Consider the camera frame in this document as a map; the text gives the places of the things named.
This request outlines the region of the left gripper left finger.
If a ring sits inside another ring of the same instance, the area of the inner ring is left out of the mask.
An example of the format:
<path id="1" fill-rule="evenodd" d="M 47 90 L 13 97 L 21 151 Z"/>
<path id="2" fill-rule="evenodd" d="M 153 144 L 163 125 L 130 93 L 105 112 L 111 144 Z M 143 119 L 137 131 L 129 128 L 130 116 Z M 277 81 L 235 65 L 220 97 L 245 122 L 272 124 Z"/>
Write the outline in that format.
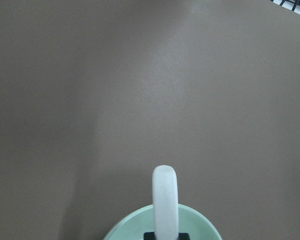
<path id="1" fill-rule="evenodd" d="M 143 234 L 143 240 L 156 240 L 156 235 L 154 232 L 145 232 Z"/>

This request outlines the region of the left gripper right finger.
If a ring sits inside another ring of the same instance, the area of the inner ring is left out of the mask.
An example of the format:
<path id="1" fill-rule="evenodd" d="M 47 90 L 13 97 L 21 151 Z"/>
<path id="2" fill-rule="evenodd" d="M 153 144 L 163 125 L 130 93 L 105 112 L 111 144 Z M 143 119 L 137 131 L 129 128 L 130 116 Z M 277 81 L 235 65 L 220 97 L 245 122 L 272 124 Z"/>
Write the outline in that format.
<path id="1" fill-rule="evenodd" d="M 178 234 L 178 240 L 190 240 L 190 235 L 186 232 L 180 232 Z"/>

